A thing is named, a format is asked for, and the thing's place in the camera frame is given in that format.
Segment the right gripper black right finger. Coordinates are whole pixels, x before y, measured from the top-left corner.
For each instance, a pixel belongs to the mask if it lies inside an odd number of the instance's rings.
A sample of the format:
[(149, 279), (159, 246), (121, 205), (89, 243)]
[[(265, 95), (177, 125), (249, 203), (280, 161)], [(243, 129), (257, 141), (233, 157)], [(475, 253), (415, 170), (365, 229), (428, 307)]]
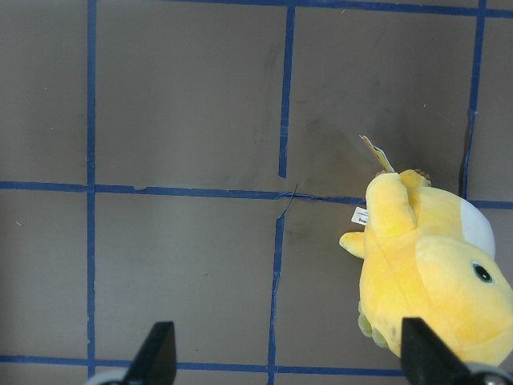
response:
[(402, 320), (401, 368), (415, 385), (512, 383), (498, 367), (463, 362), (421, 318)]

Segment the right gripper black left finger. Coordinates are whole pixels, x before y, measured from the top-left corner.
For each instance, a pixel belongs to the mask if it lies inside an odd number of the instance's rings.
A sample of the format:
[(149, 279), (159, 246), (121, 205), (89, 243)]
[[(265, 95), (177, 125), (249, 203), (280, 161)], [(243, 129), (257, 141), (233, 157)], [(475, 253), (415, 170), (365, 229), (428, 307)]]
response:
[(89, 384), (165, 384), (176, 379), (174, 322), (156, 322), (126, 370), (105, 371), (88, 379)]

